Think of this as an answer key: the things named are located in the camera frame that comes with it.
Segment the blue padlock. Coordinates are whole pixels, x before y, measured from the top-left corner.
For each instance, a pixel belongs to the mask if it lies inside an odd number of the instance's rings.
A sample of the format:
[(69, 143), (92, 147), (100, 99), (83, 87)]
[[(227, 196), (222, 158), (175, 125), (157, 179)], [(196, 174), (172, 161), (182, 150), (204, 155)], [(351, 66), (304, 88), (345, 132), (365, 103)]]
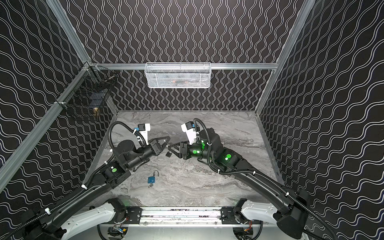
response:
[(160, 172), (157, 170), (154, 171), (153, 175), (148, 177), (148, 184), (153, 185), (156, 182), (156, 177), (159, 177), (159, 176), (160, 176)]

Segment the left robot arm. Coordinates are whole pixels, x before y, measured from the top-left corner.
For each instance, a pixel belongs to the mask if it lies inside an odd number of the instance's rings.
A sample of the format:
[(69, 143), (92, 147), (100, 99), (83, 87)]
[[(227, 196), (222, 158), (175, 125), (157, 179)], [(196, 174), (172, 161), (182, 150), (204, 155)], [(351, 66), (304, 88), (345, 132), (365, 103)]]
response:
[[(134, 135), (140, 148), (131, 140), (121, 141), (115, 146), (112, 130), (116, 125)], [(142, 134), (146, 130), (145, 124), (132, 129), (121, 121), (112, 123), (108, 130), (111, 157), (80, 188), (44, 210), (27, 212), (26, 221), (2, 238), (8, 240), (18, 232), (23, 232), (25, 240), (68, 240), (99, 224), (110, 221), (123, 223), (127, 219), (126, 206), (118, 198), (107, 200), (102, 206), (83, 214), (78, 212), (94, 199), (119, 186), (139, 167), (165, 150), (171, 138), (165, 136), (148, 140)]]

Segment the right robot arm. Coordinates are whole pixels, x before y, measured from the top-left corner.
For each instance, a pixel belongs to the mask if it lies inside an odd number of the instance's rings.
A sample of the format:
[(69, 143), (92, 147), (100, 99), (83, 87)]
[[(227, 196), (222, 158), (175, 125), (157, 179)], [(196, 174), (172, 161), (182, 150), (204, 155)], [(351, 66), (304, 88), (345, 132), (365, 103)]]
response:
[(198, 118), (183, 124), (182, 130), (187, 134), (188, 140), (170, 144), (168, 157), (174, 154), (183, 160), (196, 158), (218, 175), (232, 176), (246, 184), (274, 206), (271, 213), (264, 214), (263, 221), (273, 219), (277, 227), (291, 238), (299, 240), (302, 234), (307, 234), (316, 240), (321, 239), (305, 228), (308, 217), (312, 216), (328, 230), (332, 240), (337, 239), (332, 227), (309, 208), (309, 194), (305, 190), (295, 191), (288, 188), (253, 167), (235, 150), (224, 147), (215, 130), (208, 129)]

